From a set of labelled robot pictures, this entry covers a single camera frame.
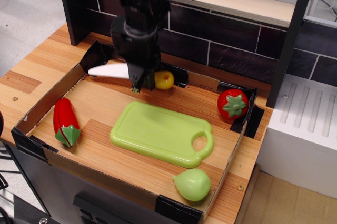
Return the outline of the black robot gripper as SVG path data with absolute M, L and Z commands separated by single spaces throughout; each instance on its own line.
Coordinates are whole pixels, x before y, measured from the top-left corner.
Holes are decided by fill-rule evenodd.
M 132 28 L 126 17 L 113 20 L 110 28 L 115 52 L 128 66 L 132 93 L 139 94 L 141 88 L 155 88 L 155 70 L 161 62 L 160 48 L 157 44 L 157 26 L 142 31 Z

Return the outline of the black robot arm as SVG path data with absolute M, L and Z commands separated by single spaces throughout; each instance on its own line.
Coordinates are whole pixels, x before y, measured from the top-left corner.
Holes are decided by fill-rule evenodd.
M 158 25 L 170 11 L 169 0 L 119 0 L 124 15 L 111 24 L 115 52 L 128 66 L 132 91 L 155 87 L 155 71 L 161 64 Z

